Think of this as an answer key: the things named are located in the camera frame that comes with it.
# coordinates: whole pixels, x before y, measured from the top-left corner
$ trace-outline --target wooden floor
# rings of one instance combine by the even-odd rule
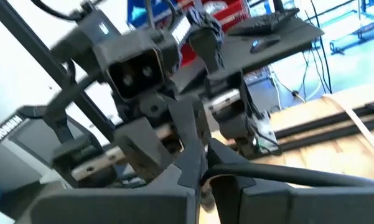
[[[338,101],[351,106],[351,108],[363,106],[374,101],[374,85],[365,85],[341,91],[336,93],[334,97]],[[319,99],[274,113],[271,115],[271,123],[274,130],[278,131],[339,112],[342,112],[342,109],[338,105],[335,105],[330,100]],[[338,125],[338,127],[349,124],[352,124],[352,122],[348,121]],[[298,136],[291,136],[286,141],[334,128],[335,126],[331,126]],[[214,133],[213,136],[225,142],[219,133]],[[286,152],[279,157],[265,157],[253,162],[300,167],[374,179],[374,148],[360,134]],[[207,213],[201,209],[200,223],[220,223],[217,211],[214,210]]]

